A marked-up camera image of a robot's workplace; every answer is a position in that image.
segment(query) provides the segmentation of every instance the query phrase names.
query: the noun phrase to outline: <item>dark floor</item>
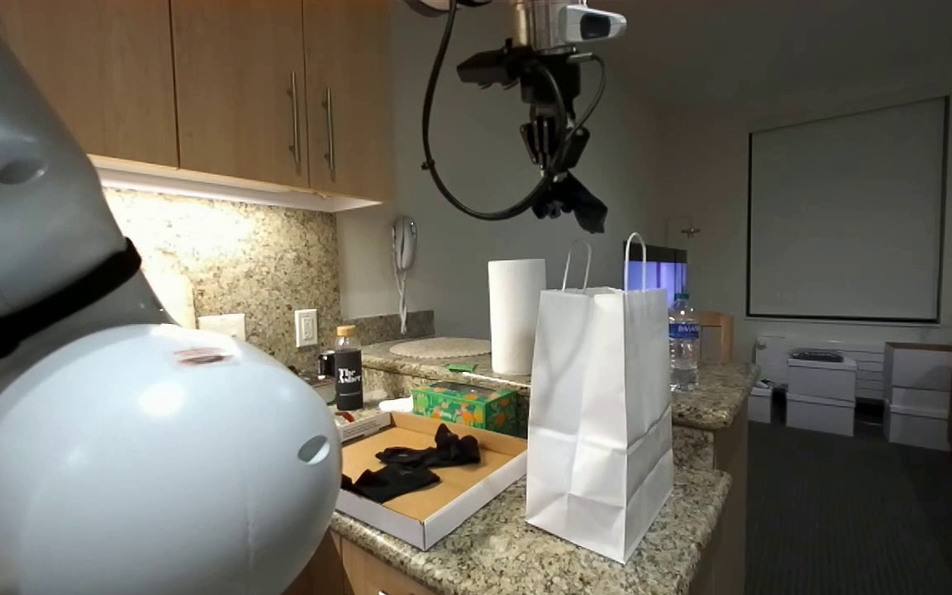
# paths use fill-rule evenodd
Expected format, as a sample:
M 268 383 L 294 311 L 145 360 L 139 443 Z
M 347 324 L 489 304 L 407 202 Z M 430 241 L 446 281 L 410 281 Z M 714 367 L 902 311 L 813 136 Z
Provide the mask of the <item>dark floor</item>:
M 952 453 L 750 423 L 750 595 L 952 595 Z

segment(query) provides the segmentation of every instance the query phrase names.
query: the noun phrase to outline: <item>light switch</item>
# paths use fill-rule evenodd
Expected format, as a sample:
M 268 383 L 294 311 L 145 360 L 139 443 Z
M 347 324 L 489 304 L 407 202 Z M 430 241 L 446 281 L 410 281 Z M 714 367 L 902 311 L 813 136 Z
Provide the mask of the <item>light switch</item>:
M 317 311 L 314 307 L 294 311 L 291 331 L 298 347 L 317 347 Z

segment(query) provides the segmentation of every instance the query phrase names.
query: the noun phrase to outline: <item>whiteboard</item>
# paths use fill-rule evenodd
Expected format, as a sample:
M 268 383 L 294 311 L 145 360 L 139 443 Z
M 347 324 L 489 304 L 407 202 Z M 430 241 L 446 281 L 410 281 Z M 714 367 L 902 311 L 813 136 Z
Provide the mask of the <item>whiteboard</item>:
M 949 99 L 747 142 L 747 314 L 939 321 Z

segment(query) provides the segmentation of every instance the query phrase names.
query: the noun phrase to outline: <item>kitchen counter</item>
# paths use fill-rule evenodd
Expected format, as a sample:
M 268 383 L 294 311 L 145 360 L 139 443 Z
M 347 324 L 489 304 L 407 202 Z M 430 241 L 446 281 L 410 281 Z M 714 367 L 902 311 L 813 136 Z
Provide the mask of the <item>kitchen counter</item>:
M 367 387 L 377 393 L 410 393 L 420 383 L 466 383 L 479 390 L 529 393 L 529 377 L 493 374 L 489 357 L 466 357 L 473 370 L 453 374 L 446 360 L 403 360 L 390 354 L 393 344 L 364 347 Z M 747 403 L 750 374 L 740 367 L 701 370 L 701 383 L 674 397 L 674 423 L 697 430 L 727 430 Z
M 443 360 L 400 360 L 390 344 L 364 347 L 367 380 L 380 374 L 374 383 L 387 393 L 417 383 L 529 390 L 526 377 L 489 374 L 489 357 L 466 364 L 473 370 L 453 374 Z M 747 476 L 734 476 L 747 473 L 747 443 L 734 443 L 734 436 L 747 440 L 734 430 L 747 423 L 744 393 L 747 374 L 707 370 L 674 400 L 674 493 L 625 565 L 526 526 L 522 483 L 426 552 L 340 512 L 331 526 L 334 539 L 360 545 L 430 592 L 744 592 Z M 721 436 L 731 436 L 740 456 L 724 459 Z

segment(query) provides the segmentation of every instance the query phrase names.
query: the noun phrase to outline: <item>ceiling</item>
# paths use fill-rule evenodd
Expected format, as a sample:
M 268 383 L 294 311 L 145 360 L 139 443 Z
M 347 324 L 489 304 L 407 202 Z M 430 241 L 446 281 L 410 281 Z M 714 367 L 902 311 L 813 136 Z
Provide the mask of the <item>ceiling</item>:
M 628 33 L 602 53 L 658 106 L 760 102 L 952 69 L 952 0 L 592 0 Z

